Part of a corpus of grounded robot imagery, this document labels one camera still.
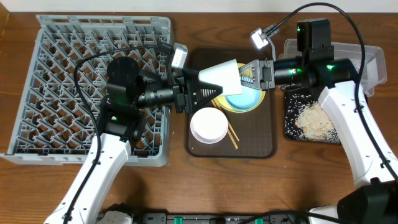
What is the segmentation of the light blue bowl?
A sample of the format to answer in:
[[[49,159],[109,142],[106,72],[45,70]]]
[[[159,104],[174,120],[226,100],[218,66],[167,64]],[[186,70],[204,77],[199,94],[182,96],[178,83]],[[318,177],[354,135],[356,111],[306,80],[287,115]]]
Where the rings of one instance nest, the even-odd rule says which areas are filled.
[[[228,104],[240,111],[246,111],[254,108],[261,99],[262,91],[242,86],[240,95],[228,95],[225,97]]]

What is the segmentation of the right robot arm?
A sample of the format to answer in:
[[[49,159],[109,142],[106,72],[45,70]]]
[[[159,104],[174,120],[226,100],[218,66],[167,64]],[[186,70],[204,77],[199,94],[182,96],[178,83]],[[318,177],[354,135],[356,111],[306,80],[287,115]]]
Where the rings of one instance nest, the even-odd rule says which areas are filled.
[[[336,129],[355,189],[336,205],[293,216],[307,223],[396,223],[397,157],[369,110],[359,70],[351,60],[335,58],[327,19],[299,21],[297,49],[295,58],[253,60],[242,66],[241,83],[257,90],[278,85],[307,89]]]

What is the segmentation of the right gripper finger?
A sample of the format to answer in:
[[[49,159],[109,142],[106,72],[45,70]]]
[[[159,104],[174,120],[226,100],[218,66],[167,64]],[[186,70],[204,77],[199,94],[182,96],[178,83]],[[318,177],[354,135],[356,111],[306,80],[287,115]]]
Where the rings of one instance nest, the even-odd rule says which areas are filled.
[[[256,59],[238,68],[242,82],[257,82],[260,77],[260,60]]]
[[[262,91],[261,83],[258,80],[241,79],[241,85]]]

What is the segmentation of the white paper cup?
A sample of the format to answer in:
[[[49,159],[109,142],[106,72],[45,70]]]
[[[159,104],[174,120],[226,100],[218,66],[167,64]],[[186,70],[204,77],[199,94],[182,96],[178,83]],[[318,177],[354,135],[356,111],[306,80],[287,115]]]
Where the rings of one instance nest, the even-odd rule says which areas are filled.
[[[236,59],[199,71],[199,81],[222,87],[221,96],[241,95],[242,85]]]

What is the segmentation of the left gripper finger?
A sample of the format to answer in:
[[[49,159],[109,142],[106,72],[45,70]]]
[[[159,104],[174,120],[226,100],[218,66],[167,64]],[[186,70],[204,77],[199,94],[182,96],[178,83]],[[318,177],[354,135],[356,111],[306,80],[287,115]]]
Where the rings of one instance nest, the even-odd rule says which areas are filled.
[[[182,69],[182,74],[183,74],[183,85],[187,85],[188,83],[194,85],[199,84],[200,81],[198,78],[199,74],[198,70],[186,67]]]
[[[211,83],[187,83],[186,88],[186,114],[202,109],[223,92],[222,86]]]

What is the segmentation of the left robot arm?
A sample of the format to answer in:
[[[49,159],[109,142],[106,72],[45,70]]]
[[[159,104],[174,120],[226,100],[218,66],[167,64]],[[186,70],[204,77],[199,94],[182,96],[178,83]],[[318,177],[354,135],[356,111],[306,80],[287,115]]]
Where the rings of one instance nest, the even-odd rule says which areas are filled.
[[[88,157],[66,196],[46,223],[95,223],[113,180],[142,136],[146,117],[140,108],[176,101],[188,112],[200,105],[196,91],[211,91],[209,101],[223,91],[219,85],[190,80],[162,88],[161,78],[139,68],[130,57],[119,57],[107,68],[108,94],[98,117],[92,117],[95,136]]]

